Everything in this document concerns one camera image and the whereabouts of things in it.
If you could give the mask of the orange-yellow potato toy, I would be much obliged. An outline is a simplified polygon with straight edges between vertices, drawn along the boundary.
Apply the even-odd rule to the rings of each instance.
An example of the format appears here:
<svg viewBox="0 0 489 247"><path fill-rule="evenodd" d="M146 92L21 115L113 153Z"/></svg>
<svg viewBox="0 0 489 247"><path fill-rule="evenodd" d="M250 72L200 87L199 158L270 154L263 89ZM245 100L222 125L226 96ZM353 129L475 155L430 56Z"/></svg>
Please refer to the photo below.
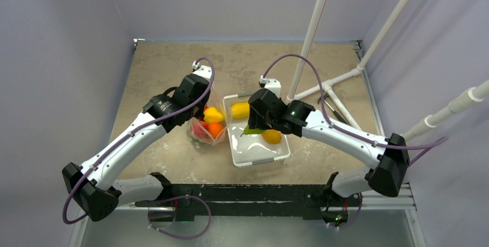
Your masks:
<svg viewBox="0 0 489 247"><path fill-rule="evenodd" d="M261 136L265 140L266 143L273 144L273 145L281 143L281 140L282 140L281 133L279 131L276 131L273 129L269 129L269 130L264 131L261 134Z"/></svg>

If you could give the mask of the yellow mango toy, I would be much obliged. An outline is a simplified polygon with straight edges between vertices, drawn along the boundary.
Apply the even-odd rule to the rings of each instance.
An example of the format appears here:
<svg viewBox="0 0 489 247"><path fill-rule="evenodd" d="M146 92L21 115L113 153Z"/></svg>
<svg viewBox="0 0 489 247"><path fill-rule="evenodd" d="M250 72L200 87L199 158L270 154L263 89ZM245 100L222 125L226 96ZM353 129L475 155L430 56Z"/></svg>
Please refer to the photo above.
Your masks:
<svg viewBox="0 0 489 247"><path fill-rule="evenodd" d="M231 106L232 118L242 119L250 115L250 106L247 102L235 103Z"/></svg>

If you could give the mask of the yellow pear toy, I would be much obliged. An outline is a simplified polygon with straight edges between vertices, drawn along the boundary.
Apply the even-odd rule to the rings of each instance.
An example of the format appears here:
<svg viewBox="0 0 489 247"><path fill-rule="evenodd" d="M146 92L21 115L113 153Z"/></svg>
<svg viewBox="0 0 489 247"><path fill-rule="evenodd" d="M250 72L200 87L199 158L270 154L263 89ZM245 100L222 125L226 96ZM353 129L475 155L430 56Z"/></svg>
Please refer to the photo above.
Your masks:
<svg viewBox="0 0 489 247"><path fill-rule="evenodd" d="M207 107L204 110L204 122L221 123L224 121L224 115L216 107Z"/></svg>

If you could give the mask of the clear zip top bag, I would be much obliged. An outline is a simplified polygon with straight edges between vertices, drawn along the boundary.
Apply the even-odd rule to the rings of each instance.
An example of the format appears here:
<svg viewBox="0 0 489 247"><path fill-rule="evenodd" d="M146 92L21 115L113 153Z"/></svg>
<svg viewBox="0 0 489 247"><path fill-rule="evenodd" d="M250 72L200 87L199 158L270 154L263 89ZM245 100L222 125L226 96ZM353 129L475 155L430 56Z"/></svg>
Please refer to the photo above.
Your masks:
<svg viewBox="0 0 489 247"><path fill-rule="evenodd" d="M222 96L214 87L204 105L204 115L193 118L187 124L187 135L199 143L216 145L224 140L227 131L227 115Z"/></svg>

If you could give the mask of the red strawberry toy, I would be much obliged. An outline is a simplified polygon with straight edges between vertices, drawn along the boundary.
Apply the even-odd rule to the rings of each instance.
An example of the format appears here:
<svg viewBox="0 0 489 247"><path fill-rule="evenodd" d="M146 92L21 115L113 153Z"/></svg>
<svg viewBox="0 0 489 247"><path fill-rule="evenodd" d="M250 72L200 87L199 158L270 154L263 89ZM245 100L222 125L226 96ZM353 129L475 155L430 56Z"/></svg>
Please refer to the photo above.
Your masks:
<svg viewBox="0 0 489 247"><path fill-rule="evenodd" d="M190 133L197 140L205 140L208 137L207 127L208 124L204 121L193 121L190 124Z"/></svg>

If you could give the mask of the orange toy fruit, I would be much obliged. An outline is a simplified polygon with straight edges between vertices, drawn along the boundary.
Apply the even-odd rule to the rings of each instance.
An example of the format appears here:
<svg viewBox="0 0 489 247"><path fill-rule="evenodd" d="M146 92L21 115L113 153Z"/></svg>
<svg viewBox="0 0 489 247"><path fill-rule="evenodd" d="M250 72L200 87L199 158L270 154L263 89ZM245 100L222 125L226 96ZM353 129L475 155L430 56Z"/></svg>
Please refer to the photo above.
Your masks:
<svg viewBox="0 0 489 247"><path fill-rule="evenodd" d="M224 133L224 126L221 123L209 123L207 131L214 138L218 139Z"/></svg>

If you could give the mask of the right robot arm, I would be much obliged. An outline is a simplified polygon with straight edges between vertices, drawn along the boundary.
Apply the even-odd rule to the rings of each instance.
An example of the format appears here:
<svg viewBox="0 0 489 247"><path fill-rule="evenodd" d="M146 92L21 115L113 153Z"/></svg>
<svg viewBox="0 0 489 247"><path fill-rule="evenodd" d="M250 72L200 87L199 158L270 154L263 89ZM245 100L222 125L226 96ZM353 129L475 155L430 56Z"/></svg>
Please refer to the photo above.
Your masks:
<svg viewBox="0 0 489 247"><path fill-rule="evenodd" d="M248 100L248 127L273 129L282 134L319 141L363 163L360 169L332 174L324 189L325 200L337 205L346 197L373 190L397 197L410 159L406 141L399 134L389 138L369 134L334 119L300 100L285 104L271 90L261 88Z"/></svg>

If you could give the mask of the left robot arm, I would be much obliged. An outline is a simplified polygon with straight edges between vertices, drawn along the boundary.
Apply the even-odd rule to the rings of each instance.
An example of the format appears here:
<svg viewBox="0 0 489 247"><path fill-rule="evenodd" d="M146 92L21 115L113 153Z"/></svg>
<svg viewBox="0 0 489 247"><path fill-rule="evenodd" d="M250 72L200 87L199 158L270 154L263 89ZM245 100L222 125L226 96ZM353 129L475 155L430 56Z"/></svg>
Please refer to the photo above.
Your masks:
<svg viewBox="0 0 489 247"><path fill-rule="evenodd" d="M171 201L172 190L153 174L130 181L128 188L114 183L119 174L151 144L176 126L203 115L214 78L211 70L186 75L179 86L151 97L131 125L102 151L81 165L68 163L62 169L69 193L63 206L63 221L75 223L75 220L67 218L71 200L94 222L106 218L123 200L152 200L158 206L167 205Z"/></svg>

